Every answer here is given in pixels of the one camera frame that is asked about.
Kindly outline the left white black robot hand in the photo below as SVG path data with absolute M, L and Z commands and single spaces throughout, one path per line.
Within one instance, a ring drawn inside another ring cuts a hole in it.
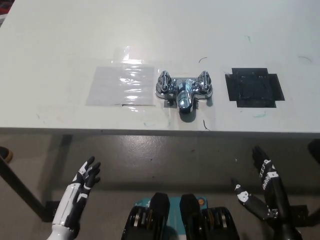
M 100 181 L 100 162 L 90 157 L 75 174 L 72 182 L 66 187 L 53 218 L 53 225 L 74 229 L 80 223 L 90 192 Z

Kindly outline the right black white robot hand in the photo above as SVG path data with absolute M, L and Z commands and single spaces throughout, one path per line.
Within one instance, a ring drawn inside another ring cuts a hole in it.
M 233 191 L 239 203 L 262 221 L 270 223 L 291 222 L 292 214 L 288 195 L 271 158 L 258 145 L 252 149 L 252 158 L 253 165 L 259 175 L 265 201 L 249 193 L 237 179 L 231 178 Z

